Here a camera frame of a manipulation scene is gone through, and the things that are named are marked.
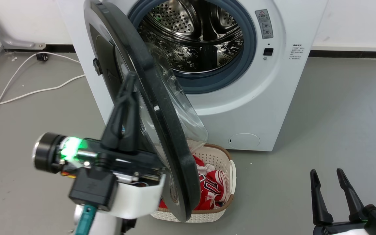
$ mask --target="gray floor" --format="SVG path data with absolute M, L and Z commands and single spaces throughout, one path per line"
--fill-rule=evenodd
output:
M 0 93 L 28 55 L 0 56 Z M 25 67 L 5 100 L 83 73 L 78 64 L 53 56 Z M 31 149 L 47 131 L 99 137 L 102 130 L 85 79 L 0 107 L 0 235 L 69 233 L 72 180 L 34 170 Z M 349 214 L 337 167 L 345 170 L 364 204 L 376 205 L 376 60 L 310 58 L 274 151 L 231 153 L 238 172 L 236 195 L 220 220 L 182 224 L 147 216 L 128 234 L 311 234 L 312 168 L 335 221 L 346 221 Z

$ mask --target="power cord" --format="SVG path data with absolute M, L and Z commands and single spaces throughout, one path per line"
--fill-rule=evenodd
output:
M 8 86 L 9 86 L 9 84 L 11 83 L 12 79 L 16 76 L 16 74 L 17 74 L 18 71 L 21 69 L 21 67 L 22 67 L 22 66 L 23 66 L 28 60 L 30 60 L 31 58 L 33 58 L 33 57 L 36 56 L 37 54 L 50 54 L 50 55 L 56 55 L 56 56 L 63 57 L 63 58 L 67 58 L 67 59 L 72 60 L 72 61 L 74 61 L 74 62 L 80 63 L 79 61 L 74 60 L 74 59 L 72 59 L 72 58 L 69 58 L 69 57 L 67 57 L 67 56 L 64 56 L 64 55 L 58 55 L 58 54 L 51 53 L 51 52 L 37 52 L 37 53 L 31 55 L 29 58 L 27 58 L 27 59 L 26 59 L 21 65 L 20 65 L 20 67 L 18 67 L 17 71 L 15 71 L 14 75 L 11 77 L 11 79 L 9 79 L 9 82 L 7 83 L 7 85 L 5 86 L 3 92 L 2 92 L 1 95 L 0 95 L 0 104 L 6 104 L 6 103 L 9 103 L 9 102 L 11 102 L 11 101 L 18 100 L 18 99 L 21 99 L 21 98 L 24 98 L 24 97 L 26 97 L 26 96 L 29 96 L 29 95 L 32 95 L 32 94 L 36 94 L 36 93 L 39 93 L 39 92 L 44 92 L 44 91 L 50 91 L 50 90 L 54 90 L 54 89 L 59 89 L 59 88 L 65 86 L 66 84 L 68 84 L 68 83 L 70 83 L 70 82 L 72 82 L 72 81 L 74 81 L 74 80 L 76 80 L 76 79 L 79 79 L 79 78 L 85 76 L 85 74 L 84 74 L 84 75 L 81 75 L 81 76 L 76 76 L 76 77 L 70 79 L 69 81 L 63 83 L 63 84 L 60 85 L 60 86 L 56 86 L 56 87 L 52 87 L 52 88 L 47 88 L 47 89 L 42 89 L 42 90 L 38 90 L 38 91 L 34 91 L 34 92 L 30 92 L 30 93 L 27 93 L 27 94 L 25 94 L 25 95 L 22 95 L 22 96 L 19 96 L 19 97 L 16 97 L 16 98 L 13 98 L 13 99 L 10 99 L 10 100 L 7 100 L 7 101 L 4 101 L 4 102 L 1 102 L 1 100 L 2 100 L 2 98 L 3 98 L 4 94 L 5 94 L 5 92 L 7 91 L 7 88 L 8 88 Z

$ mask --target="teal strap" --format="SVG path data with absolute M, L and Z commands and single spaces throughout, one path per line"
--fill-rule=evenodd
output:
M 97 208 L 85 205 L 84 210 L 82 211 L 81 219 L 79 220 L 78 227 L 76 227 L 75 235 L 88 235 L 89 230 L 91 229 L 92 222 L 95 218 L 95 213 Z

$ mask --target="warning label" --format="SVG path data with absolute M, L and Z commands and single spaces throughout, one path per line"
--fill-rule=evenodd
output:
M 274 37 L 271 19 L 269 18 L 267 9 L 260 9 L 255 12 L 261 28 L 262 39 L 271 39 Z
M 294 44 L 291 48 L 290 57 L 288 59 L 301 59 L 304 53 L 304 47 L 301 44 Z

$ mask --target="white plastic basket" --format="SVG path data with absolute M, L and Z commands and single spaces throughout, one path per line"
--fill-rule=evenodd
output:
M 226 189 L 228 192 L 231 192 L 231 194 L 227 193 L 224 205 L 214 210 L 194 210 L 192 211 L 191 218 L 186 223 L 213 222 L 224 214 L 227 207 L 233 201 L 234 191 L 236 190 L 236 167 L 228 151 L 217 145 L 205 144 L 198 149 L 194 155 L 203 160 L 204 164 L 211 164 L 215 166 L 216 170 L 222 170 L 226 173 L 228 178 Z M 179 222 L 179 220 L 165 208 L 158 208 L 158 210 L 151 215 L 156 219 Z

